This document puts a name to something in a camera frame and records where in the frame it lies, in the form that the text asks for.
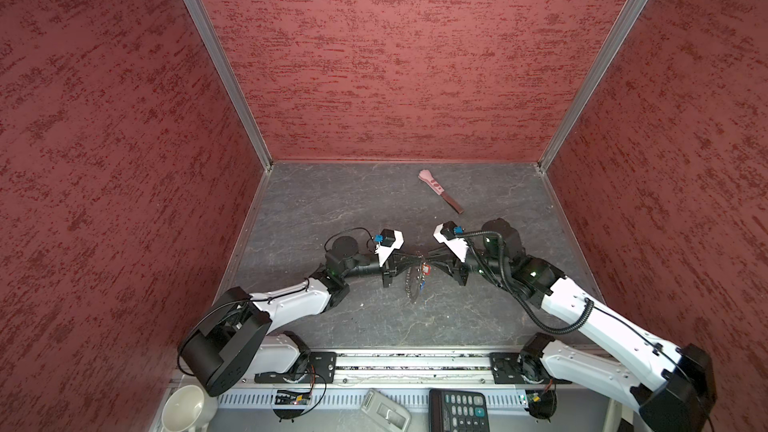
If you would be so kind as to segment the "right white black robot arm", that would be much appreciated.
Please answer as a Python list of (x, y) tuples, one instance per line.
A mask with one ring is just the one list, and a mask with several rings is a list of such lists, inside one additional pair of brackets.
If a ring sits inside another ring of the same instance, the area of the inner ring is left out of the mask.
[(509, 293), (539, 327), (517, 359), (532, 384), (581, 385), (638, 414), (651, 431), (701, 431), (717, 400), (712, 359), (632, 323), (548, 261), (529, 255), (507, 221), (466, 231), (438, 225), (427, 263), (464, 280), (476, 273)]

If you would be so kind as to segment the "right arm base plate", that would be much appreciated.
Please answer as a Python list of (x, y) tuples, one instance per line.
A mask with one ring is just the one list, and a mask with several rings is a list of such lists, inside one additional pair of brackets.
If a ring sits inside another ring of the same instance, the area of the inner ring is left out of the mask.
[(490, 371), (497, 385), (546, 386), (571, 385), (570, 381), (555, 379), (545, 369), (540, 354), (530, 352), (492, 352)]

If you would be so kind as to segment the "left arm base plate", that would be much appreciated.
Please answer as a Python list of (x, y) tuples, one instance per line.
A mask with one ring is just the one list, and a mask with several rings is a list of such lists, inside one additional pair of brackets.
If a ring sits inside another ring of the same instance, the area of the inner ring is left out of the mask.
[(320, 381), (330, 384), (334, 381), (336, 352), (305, 352), (284, 373), (264, 372), (253, 376), (255, 383), (262, 384), (311, 384)]

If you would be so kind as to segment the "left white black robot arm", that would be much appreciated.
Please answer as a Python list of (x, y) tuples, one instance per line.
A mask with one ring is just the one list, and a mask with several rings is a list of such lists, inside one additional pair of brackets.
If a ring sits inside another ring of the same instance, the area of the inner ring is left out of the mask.
[(378, 275), (388, 286), (417, 267), (421, 257), (401, 250), (403, 235), (384, 229), (362, 250), (351, 236), (325, 247), (325, 259), (296, 285), (269, 292), (225, 291), (191, 328), (177, 348), (177, 368), (217, 397), (242, 378), (267, 373), (303, 377), (310, 350), (295, 334), (279, 330), (304, 317), (336, 307), (349, 294), (349, 276)]

